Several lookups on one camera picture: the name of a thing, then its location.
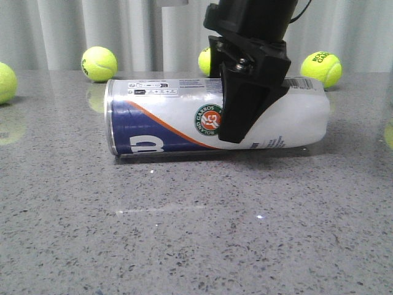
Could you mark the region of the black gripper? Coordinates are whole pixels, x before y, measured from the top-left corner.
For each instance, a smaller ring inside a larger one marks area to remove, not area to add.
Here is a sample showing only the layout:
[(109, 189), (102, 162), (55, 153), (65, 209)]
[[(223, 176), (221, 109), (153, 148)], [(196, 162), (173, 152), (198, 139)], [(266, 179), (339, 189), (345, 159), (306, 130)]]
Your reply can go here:
[(223, 109), (219, 139), (240, 143), (257, 119), (289, 87), (283, 40), (291, 23), (289, 2), (219, 2), (206, 9), (210, 78), (221, 78)]

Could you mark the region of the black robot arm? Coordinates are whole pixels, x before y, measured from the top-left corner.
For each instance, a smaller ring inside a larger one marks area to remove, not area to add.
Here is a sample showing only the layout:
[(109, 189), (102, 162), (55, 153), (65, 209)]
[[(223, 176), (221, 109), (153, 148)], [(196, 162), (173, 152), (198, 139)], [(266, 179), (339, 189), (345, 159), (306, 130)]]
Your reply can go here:
[(283, 40), (296, 1), (219, 1), (206, 9), (209, 76), (223, 90), (219, 139), (240, 143), (257, 119), (289, 87), (284, 79), (291, 61)]

